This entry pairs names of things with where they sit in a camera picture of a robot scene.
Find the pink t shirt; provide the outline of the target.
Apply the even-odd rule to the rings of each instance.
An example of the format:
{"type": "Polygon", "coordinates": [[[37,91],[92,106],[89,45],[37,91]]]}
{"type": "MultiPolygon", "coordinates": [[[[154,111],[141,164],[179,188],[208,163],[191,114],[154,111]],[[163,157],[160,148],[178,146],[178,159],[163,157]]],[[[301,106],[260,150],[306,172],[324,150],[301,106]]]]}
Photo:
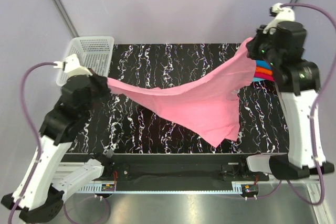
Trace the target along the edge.
{"type": "Polygon", "coordinates": [[[108,78],[114,94],[124,94],[159,117],[181,125],[213,147],[224,140],[235,141],[240,129],[241,88],[251,84],[256,63],[247,57],[245,39],[232,58],[200,79],[181,86],[145,89],[108,78]]]}

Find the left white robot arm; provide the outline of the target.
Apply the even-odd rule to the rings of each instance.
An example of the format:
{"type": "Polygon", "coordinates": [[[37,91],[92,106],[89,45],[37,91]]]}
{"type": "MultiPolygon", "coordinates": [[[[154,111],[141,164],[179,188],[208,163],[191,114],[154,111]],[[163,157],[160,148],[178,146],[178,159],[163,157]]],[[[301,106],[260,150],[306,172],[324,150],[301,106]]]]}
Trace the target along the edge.
{"type": "Polygon", "coordinates": [[[76,191],[95,179],[113,175],[111,154],[93,154],[80,168],[57,183],[54,174],[78,133],[91,118],[94,105],[110,92],[107,78],[96,74],[68,79],[61,96],[35,132],[38,146],[20,186],[1,203],[25,223],[46,223],[76,191]]]}

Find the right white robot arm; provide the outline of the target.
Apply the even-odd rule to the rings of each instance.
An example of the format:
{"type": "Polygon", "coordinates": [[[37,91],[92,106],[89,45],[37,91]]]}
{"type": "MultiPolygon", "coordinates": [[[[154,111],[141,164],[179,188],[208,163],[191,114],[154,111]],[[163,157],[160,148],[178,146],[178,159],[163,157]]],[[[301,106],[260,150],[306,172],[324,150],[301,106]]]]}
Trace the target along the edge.
{"type": "Polygon", "coordinates": [[[278,98],[289,132],[287,154],[256,154],[238,167],[239,176],[250,180],[257,172],[272,174],[278,180],[297,180],[318,173],[334,172],[321,146],[319,123],[311,129],[312,104],[321,89],[317,65],[304,60],[307,31],[298,22],[284,21],[270,29],[261,25],[246,44],[248,57],[264,60],[272,70],[278,98]]]}

